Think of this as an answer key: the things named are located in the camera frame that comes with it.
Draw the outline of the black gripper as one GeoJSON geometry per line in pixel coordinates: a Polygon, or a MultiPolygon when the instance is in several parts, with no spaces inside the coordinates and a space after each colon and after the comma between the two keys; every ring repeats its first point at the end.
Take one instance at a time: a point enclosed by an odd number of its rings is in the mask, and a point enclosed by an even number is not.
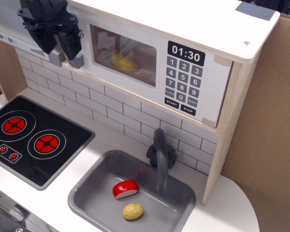
{"type": "Polygon", "coordinates": [[[26,0],[17,11],[23,25],[36,44],[47,54],[56,47],[58,35],[67,59],[72,60],[81,51],[83,32],[78,19],[68,12],[66,0],[26,0]]]}

